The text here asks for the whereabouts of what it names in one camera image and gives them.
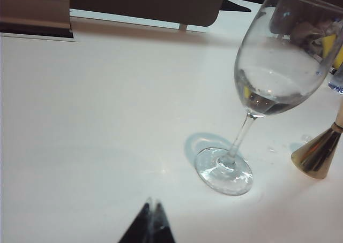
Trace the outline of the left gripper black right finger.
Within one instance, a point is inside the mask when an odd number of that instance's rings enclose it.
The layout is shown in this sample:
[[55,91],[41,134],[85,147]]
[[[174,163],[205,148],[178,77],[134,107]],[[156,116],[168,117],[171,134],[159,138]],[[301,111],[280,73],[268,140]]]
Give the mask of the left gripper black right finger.
[[175,243],[167,215],[161,202],[158,202],[155,207],[155,242]]

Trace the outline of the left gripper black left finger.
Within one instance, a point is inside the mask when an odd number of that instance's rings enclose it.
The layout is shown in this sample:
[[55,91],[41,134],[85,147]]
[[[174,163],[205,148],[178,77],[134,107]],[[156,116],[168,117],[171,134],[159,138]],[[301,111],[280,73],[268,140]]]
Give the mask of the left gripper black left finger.
[[141,210],[123,234],[120,243],[145,242],[148,232],[148,224],[151,218],[150,203],[146,202]]

